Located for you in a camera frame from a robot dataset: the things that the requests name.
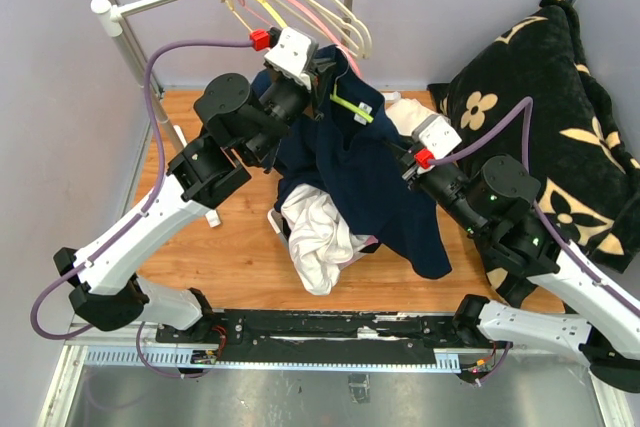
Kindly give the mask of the pink white hanger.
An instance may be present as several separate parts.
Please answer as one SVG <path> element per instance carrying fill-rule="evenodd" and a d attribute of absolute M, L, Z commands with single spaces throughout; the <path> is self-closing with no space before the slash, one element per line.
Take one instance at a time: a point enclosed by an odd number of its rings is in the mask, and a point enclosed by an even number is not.
<path fill-rule="evenodd" d="M 356 59 L 351 56 L 347 50 L 338 42 L 338 37 L 332 34 L 327 25 L 322 22 L 307 6 L 305 3 L 300 0 L 267 0 L 274 9 L 281 15 L 281 17 L 286 21 L 287 27 L 306 27 L 307 29 L 314 32 L 315 35 L 320 38 L 328 41 L 331 44 L 336 45 L 341 51 L 346 55 L 346 58 L 349 62 L 349 65 L 354 69 L 356 74 L 360 74 L 360 68 L 358 62 L 360 60 L 365 59 Z M 256 11 L 258 14 L 269 20 L 268 15 L 254 3 L 253 0 L 247 0 L 247 6 L 252 10 Z M 249 25 L 257 30 L 255 26 L 251 24 L 249 20 L 247 20 L 246 16 L 251 15 L 249 12 L 246 12 L 243 8 L 240 7 L 239 2 L 236 1 L 236 8 L 243 15 L 245 20 L 249 23 Z"/>

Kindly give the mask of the green hanger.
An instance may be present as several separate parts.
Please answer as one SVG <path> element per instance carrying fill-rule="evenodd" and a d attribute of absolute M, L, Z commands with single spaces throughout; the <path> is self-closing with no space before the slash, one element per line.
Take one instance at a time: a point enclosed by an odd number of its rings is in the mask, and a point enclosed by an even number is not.
<path fill-rule="evenodd" d="M 352 112 L 354 114 L 354 120 L 365 125 L 365 124 L 370 124 L 373 122 L 374 117 L 371 115 L 372 113 L 372 108 L 364 103 L 364 102 L 359 102 L 358 104 L 355 104 L 353 102 L 351 102 L 348 99 L 345 99 L 343 97 L 341 97 L 338 93 L 338 83 L 339 80 L 344 77 L 346 74 L 348 74 L 349 72 L 352 72 L 353 69 L 351 67 L 348 67 L 343 73 L 339 74 L 336 76 L 335 78 L 335 82 L 333 84 L 333 89 L 330 93 L 329 99 L 336 103 L 337 105 L 349 110 L 350 112 Z"/>

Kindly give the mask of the yellow hanger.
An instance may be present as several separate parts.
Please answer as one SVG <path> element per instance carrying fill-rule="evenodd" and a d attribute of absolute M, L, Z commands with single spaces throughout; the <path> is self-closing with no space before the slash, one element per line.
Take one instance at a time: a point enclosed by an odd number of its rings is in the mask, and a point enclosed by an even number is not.
<path fill-rule="evenodd" d="M 249 23 L 245 20 L 243 15 L 236 8 L 236 1 L 239 2 L 241 8 L 243 8 L 246 12 L 249 12 L 258 20 L 261 20 L 268 27 L 278 27 L 280 29 L 286 28 L 287 23 L 281 17 L 281 15 L 274 9 L 274 7 L 267 0 L 253 0 L 256 5 L 258 5 L 269 17 L 269 20 L 258 14 L 256 11 L 252 10 L 247 6 L 247 0 L 221 0 L 222 3 L 226 5 L 229 11 L 237 18 L 237 20 L 248 30 L 249 33 L 254 31 Z"/>

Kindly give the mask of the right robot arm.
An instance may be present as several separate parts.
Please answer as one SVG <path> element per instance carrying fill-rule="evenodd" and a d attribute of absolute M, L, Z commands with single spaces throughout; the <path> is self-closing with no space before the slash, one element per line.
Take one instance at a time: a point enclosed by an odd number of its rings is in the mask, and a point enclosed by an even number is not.
<path fill-rule="evenodd" d="M 427 193 L 474 241 L 481 256 L 562 299 L 571 313 L 547 315 L 468 294 L 453 320 L 455 339 L 525 345 L 585 365 L 602 382 L 639 390 L 639 302 L 573 243 L 549 231 L 533 208 L 540 184 L 508 155 L 467 177 L 436 164 L 417 145 L 391 148 L 403 178 Z"/>

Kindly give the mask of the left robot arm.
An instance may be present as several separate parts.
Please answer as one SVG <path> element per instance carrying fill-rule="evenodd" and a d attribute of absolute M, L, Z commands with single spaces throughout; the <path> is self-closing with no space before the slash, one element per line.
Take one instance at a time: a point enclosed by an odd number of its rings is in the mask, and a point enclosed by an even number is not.
<path fill-rule="evenodd" d="M 55 254 L 61 278 L 73 286 L 74 313 L 90 326 L 109 332 L 156 322 L 195 343 L 212 335 L 214 318 L 201 291 L 165 287 L 137 271 L 176 233 L 248 183 L 249 168 L 273 164 L 277 147 L 319 104 L 335 69 L 334 61 L 301 49 L 271 49 L 264 65 L 270 84 L 262 94 L 241 74 L 214 78 L 194 104 L 202 133 L 161 164 L 151 191 L 92 244 Z"/>

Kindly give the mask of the white t shirt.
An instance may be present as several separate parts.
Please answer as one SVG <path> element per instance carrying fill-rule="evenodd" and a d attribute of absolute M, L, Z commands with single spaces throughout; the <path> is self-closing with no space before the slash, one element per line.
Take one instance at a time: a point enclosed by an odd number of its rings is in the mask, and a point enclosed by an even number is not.
<path fill-rule="evenodd" d="M 352 233 L 330 195 L 308 184 L 293 189 L 280 214 L 290 229 L 289 255 L 305 290 L 329 294 L 345 268 L 342 264 L 371 235 Z"/>

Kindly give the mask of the navy blue t shirt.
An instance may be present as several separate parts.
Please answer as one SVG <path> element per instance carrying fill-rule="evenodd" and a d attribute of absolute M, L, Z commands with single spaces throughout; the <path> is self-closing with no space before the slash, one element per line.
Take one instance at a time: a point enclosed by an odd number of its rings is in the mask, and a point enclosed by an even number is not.
<path fill-rule="evenodd" d="M 349 62 L 334 45 L 323 47 L 318 57 L 337 62 L 332 85 Z M 383 95 L 354 71 L 339 80 L 341 97 L 372 108 L 374 120 L 361 124 L 349 110 L 324 98 L 324 117 L 302 116 L 277 152 L 274 168 L 280 174 L 274 208 L 300 184 L 328 193 L 355 234 L 375 236 L 407 259 L 414 272 L 427 279 L 448 275 L 452 266 L 440 238 L 436 203 L 422 192 L 409 189 L 390 149 L 400 136 L 385 113 Z"/>

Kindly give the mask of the pink t shirt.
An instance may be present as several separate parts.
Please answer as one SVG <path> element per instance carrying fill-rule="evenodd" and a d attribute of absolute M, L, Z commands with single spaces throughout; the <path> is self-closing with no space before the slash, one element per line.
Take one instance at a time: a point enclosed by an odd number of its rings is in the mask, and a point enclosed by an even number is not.
<path fill-rule="evenodd" d="M 375 236 L 370 236 L 367 238 L 359 252 L 363 254 L 371 254 L 374 253 L 379 248 L 379 246 L 379 240 Z"/>

